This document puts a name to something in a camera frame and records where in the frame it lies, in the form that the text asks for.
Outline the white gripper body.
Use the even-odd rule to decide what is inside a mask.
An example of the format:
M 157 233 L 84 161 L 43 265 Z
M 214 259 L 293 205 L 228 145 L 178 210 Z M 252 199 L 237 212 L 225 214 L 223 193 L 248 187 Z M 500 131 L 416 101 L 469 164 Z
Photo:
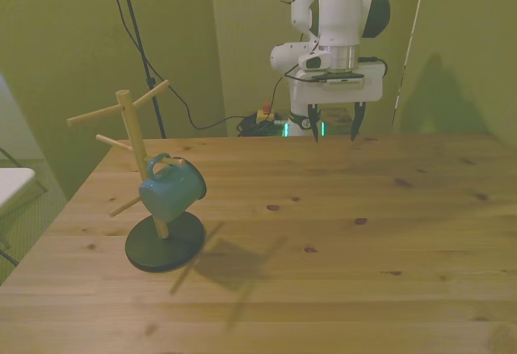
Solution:
M 291 98 L 300 104 L 376 102 L 383 95 L 385 64 L 381 61 L 360 63 L 355 73 L 362 78 L 331 79 L 308 82 L 322 72 L 305 73 L 298 70 L 289 80 Z

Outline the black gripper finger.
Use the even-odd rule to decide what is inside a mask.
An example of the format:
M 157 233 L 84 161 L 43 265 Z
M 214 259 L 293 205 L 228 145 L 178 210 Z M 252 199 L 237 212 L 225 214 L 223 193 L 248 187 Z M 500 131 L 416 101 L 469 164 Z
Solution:
M 313 137 L 316 142 L 319 140 L 319 130 L 318 130 L 318 122 L 320 121 L 320 111 L 317 104 L 310 104 L 308 106 L 308 118 L 310 123 L 310 128 L 313 133 Z
M 354 141 L 359 134 L 361 124 L 363 123 L 363 120 L 364 120 L 365 112 L 366 112 L 366 103 L 365 102 L 355 103 L 355 114 L 354 114 L 354 119 L 351 124 L 351 132 L 350 132 L 351 141 Z

